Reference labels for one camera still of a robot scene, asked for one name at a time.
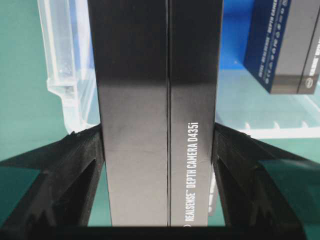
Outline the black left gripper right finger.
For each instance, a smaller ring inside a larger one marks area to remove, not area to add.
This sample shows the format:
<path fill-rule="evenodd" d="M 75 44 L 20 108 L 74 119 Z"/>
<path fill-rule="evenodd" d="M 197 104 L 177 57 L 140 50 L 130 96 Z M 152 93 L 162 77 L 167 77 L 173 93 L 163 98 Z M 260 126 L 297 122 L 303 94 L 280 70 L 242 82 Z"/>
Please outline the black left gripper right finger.
<path fill-rule="evenodd" d="M 319 226 L 319 163 L 219 123 L 212 163 L 226 225 Z"/>

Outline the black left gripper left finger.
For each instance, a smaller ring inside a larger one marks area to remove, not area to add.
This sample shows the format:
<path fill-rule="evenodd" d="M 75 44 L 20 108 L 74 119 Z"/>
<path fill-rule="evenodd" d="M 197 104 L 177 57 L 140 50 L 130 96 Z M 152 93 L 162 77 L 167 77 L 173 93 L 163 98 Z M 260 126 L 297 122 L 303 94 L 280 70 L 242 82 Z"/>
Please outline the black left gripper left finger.
<path fill-rule="evenodd" d="M 1 161 L 1 226 L 86 226 L 103 164 L 100 125 Z"/>

